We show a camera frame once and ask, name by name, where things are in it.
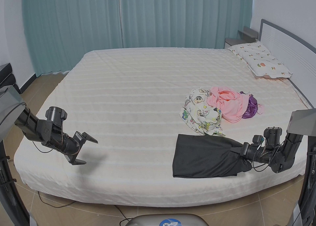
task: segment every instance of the curtain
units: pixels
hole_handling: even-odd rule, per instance
[[[119,0],[22,0],[36,76],[71,70],[92,50],[122,48]]]
[[[121,0],[123,46],[223,48],[251,10],[252,0]]]

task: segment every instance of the gray nightstand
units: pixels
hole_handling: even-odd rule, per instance
[[[224,49],[231,47],[232,45],[255,42],[258,39],[258,32],[254,31],[246,26],[244,26],[243,31],[238,31],[238,34],[241,39],[237,38],[225,38],[225,47]]]

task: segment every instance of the purple cloth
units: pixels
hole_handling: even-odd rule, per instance
[[[243,119],[251,118],[253,117],[258,111],[258,102],[251,94],[249,96],[249,102],[246,112],[242,115]]]

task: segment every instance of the floor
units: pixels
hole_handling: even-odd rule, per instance
[[[65,74],[47,74],[38,77],[22,94],[27,106],[37,114],[45,99],[54,90]],[[13,126],[4,140],[6,154],[13,158],[23,134]],[[41,202],[37,192],[23,184],[14,162],[10,169],[16,187],[26,208],[32,212],[39,226],[44,225],[76,225],[105,226],[119,225],[124,219],[120,211],[113,205],[87,204],[75,202],[64,208],[53,208]],[[281,185],[268,188],[252,195],[220,204],[212,204],[187,208],[152,208],[119,206],[127,217],[153,213],[192,213],[201,216],[210,226],[273,226],[286,225],[294,204],[298,200],[303,177],[298,176]],[[40,193],[42,200],[54,206],[62,206],[71,202],[60,197]],[[13,225],[0,204],[0,225]]]

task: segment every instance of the fitted sheet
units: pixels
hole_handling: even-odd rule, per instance
[[[294,165],[282,173],[270,168],[237,176],[183,179],[172,177],[177,136],[196,135],[179,117],[193,88],[229,86],[250,91],[262,115],[221,126],[227,137],[251,142],[268,126],[286,135],[291,112],[306,109],[287,79],[255,77],[230,50],[132,48],[91,51],[46,99],[38,118],[50,106],[68,113],[64,132],[87,132],[98,144],[86,142],[70,165],[61,153],[40,153],[25,137],[14,163],[30,188],[89,203],[184,207],[224,202],[258,192],[304,174],[307,137]],[[40,149],[46,148],[38,143]]]

